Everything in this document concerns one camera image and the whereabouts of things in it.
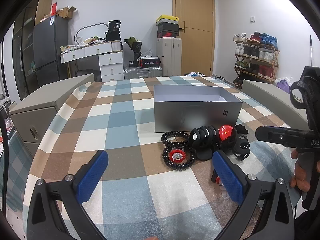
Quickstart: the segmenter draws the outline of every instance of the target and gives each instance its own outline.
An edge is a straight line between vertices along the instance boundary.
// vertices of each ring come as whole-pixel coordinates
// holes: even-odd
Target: glass cabinet
[[[38,1],[32,0],[13,26],[13,70],[21,100],[39,88],[33,56],[33,28]]]

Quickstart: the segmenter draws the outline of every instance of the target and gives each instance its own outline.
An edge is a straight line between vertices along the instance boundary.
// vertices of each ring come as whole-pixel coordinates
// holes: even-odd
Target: wooden door
[[[191,71],[211,75],[214,45],[213,0],[175,0],[182,39],[181,75]]]

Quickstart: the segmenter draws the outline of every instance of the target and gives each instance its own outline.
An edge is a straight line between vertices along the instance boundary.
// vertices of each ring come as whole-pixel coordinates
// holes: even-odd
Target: drawer knob
[[[38,136],[37,136],[37,131],[34,127],[30,128],[30,132],[32,134],[32,136],[34,137],[34,139],[37,141],[38,140]]]

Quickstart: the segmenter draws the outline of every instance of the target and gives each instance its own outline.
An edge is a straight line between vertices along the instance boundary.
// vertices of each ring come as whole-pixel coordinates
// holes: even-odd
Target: checkered tablecloth
[[[7,205],[13,211],[22,212],[24,191],[32,163],[32,157],[21,137],[15,131],[9,140],[9,174]],[[4,155],[0,157],[0,196],[2,195]]]
[[[259,142],[254,131],[262,125],[286,124],[268,109],[229,85],[208,77],[158,77],[87,83],[77,88],[59,110],[33,160],[23,206],[26,223],[35,182],[61,180],[74,174],[99,149],[109,165],[90,200],[83,204],[107,239],[214,239],[237,204],[223,199],[213,184],[212,162],[197,161],[191,169],[173,171],[162,160],[162,133],[155,133],[153,85],[220,86],[243,101],[238,123],[249,130],[250,156],[238,161],[242,170],[258,179],[286,183],[293,175],[291,150]],[[290,190],[296,204],[299,195]],[[71,235],[78,238],[61,207]],[[244,236],[259,214],[257,207]]]

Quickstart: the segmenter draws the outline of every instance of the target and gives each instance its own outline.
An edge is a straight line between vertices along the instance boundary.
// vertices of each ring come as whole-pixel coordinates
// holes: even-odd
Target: blue gripper pad
[[[108,166],[108,154],[101,150],[100,155],[93,162],[86,174],[77,185],[76,198],[80,204],[86,202],[91,197],[101,176]]]
[[[213,153],[212,164],[232,201],[241,205],[244,199],[243,185],[218,151]]]

